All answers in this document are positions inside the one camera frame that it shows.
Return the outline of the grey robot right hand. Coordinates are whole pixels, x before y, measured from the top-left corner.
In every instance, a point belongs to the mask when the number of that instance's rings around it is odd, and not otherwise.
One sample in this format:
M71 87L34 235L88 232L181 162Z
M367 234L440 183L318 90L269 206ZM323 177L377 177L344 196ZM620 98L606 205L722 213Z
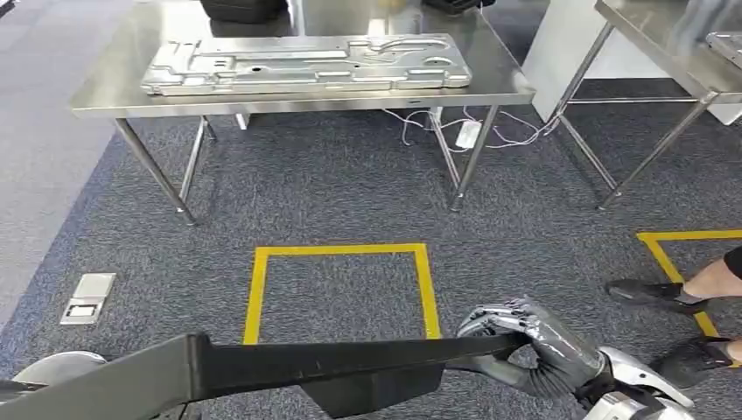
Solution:
M466 357L448 370L485 376L535 397L597 397L610 378L609 360L599 348L577 336L555 314L532 298L475 307L459 326L459 338L494 336L498 328L519 333L535 351L535 367L523 367L494 355Z

